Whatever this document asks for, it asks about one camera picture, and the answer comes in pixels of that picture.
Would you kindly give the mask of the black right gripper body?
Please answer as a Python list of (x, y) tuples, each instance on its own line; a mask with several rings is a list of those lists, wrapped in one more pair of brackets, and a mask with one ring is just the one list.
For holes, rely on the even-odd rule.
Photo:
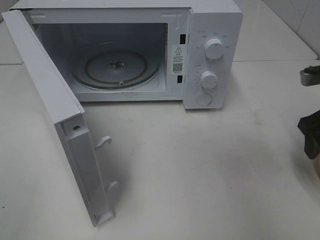
[(320, 112), (302, 117), (297, 127), (304, 135), (304, 152), (314, 160), (320, 154)]

